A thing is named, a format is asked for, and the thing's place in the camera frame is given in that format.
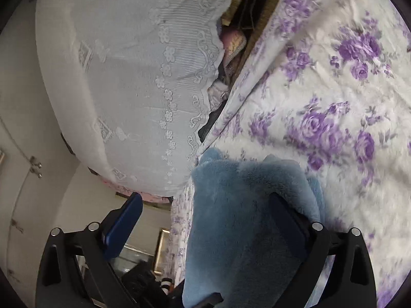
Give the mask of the white lace cover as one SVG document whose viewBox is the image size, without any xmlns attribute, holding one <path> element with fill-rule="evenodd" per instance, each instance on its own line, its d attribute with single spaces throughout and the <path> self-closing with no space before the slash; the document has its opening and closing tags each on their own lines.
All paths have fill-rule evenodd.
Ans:
<svg viewBox="0 0 411 308">
<path fill-rule="evenodd" d="M 37 0 L 47 95 L 80 162 L 162 197 L 184 186 L 211 113 L 231 0 Z"/>
</svg>

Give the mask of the blue fleece garment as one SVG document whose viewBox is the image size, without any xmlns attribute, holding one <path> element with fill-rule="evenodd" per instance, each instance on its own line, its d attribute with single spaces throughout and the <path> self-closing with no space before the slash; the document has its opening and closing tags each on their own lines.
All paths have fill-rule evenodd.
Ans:
<svg viewBox="0 0 411 308">
<path fill-rule="evenodd" d="M 185 262 L 183 305 L 213 293 L 223 307 L 272 307 L 300 260 L 281 235 L 270 205 L 280 195 L 311 222 L 325 219 L 319 181 L 292 160 L 226 159 L 208 149 L 192 172 L 194 210 Z"/>
</svg>

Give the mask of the purple floral bed sheet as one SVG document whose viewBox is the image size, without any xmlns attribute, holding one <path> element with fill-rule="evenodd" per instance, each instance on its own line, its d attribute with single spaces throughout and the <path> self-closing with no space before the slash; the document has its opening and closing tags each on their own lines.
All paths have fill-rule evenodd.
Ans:
<svg viewBox="0 0 411 308">
<path fill-rule="evenodd" d="M 410 273 L 410 30 L 390 0 L 279 0 L 201 151 L 293 159 L 364 235 L 386 307 Z"/>
</svg>

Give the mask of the white cabinet door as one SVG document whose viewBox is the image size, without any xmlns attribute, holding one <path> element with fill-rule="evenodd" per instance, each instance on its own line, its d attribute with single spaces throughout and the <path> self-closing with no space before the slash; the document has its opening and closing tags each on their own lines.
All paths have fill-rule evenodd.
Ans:
<svg viewBox="0 0 411 308">
<path fill-rule="evenodd" d="M 78 162 L 54 118 L 2 126 L 1 151 L 1 270 L 34 307 L 42 252 Z"/>
</svg>

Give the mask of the pink floral bedding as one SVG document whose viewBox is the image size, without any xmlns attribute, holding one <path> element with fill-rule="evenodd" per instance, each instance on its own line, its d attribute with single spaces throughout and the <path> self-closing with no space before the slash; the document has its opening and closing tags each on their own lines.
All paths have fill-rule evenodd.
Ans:
<svg viewBox="0 0 411 308">
<path fill-rule="evenodd" d="M 105 179 L 104 177 L 102 177 L 101 175 L 99 175 L 97 172 L 95 172 L 92 169 L 88 169 L 90 171 L 91 174 L 95 175 L 96 177 L 98 177 L 105 185 L 107 185 L 108 187 L 110 187 L 111 189 L 115 190 L 115 192 L 119 195 L 125 196 L 125 197 L 130 197 L 132 195 L 132 193 L 135 193 L 134 190 L 130 190 L 129 188 L 126 188 L 124 186 L 121 185 L 117 185 L 113 182 L 111 182 L 110 180 Z M 150 202 L 153 204 L 172 204 L 173 202 L 173 197 L 161 197 L 158 195 L 152 195 L 150 193 L 147 192 L 138 192 L 139 195 L 141 195 L 142 200 L 144 202 Z"/>
</svg>

